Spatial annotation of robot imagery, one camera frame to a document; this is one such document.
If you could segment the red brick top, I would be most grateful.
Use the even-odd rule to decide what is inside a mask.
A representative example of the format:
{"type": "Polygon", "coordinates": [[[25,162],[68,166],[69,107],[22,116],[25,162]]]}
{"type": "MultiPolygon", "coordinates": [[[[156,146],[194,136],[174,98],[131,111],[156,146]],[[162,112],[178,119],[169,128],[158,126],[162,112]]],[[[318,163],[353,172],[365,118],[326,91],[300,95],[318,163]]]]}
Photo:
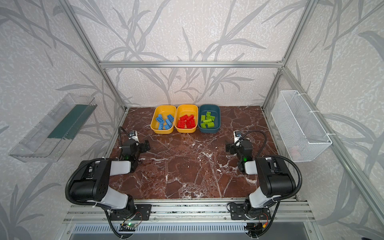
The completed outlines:
{"type": "Polygon", "coordinates": [[[185,129],[186,128],[186,121],[185,120],[179,120],[178,124],[177,124],[177,128],[185,129]]]}

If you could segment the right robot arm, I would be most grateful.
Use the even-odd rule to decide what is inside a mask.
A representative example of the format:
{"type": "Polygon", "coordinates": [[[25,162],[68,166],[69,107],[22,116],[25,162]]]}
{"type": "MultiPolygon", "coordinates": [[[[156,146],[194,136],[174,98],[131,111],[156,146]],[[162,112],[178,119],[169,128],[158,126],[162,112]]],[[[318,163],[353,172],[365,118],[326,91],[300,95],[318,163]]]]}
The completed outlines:
{"type": "Polygon", "coordinates": [[[301,171],[292,160],[280,155],[262,156],[267,142],[265,132],[252,130],[246,133],[234,131],[234,142],[226,143],[226,152],[238,158],[239,171],[258,177],[259,187],[244,202],[245,213],[248,215],[295,196],[303,184],[301,171]],[[262,134],[264,137],[255,156],[253,144],[246,138],[252,133],[262,134]]]}

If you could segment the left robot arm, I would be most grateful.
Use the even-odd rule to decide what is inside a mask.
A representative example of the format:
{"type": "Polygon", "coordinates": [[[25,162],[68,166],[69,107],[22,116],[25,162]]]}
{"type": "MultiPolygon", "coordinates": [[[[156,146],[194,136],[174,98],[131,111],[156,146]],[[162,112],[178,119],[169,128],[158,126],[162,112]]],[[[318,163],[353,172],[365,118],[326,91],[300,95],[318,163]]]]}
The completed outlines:
{"type": "Polygon", "coordinates": [[[82,161],[70,176],[66,188],[66,199],[79,206],[96,206],[104,210],[127,211],[134,214],[137,208],[133,197],[110,187],[111,176],[134,173],[140,155],[151,149],[148,140],[141,143],[136,131],[127,132],[119,127],[118,158],[98,158],[82,161]]]}

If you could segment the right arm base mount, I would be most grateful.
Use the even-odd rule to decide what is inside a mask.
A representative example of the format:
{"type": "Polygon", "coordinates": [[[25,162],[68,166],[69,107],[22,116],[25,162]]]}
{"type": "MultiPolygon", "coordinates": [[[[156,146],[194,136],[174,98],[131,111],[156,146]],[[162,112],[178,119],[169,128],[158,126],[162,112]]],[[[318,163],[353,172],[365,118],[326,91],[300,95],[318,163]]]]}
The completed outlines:
{"type": "Polygon", "coordinates": [[[252,208],[246,203],[229,203],[227,209],[232,220],[269,221],[271,219],[271,212],[268,208],[252,208]]]}

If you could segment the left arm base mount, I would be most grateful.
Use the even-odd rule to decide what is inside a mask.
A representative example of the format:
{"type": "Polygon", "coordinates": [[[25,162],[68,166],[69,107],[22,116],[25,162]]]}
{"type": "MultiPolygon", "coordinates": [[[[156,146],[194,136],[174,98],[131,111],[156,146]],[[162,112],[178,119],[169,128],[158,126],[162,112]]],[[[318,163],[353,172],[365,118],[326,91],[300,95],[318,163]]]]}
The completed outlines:
{"type": "Polygon", "coordinates": [[[109,214],[111,221],[148,221],[151,214],[152,205],[138,204],[133,210],[113,210],[109,214]]]}

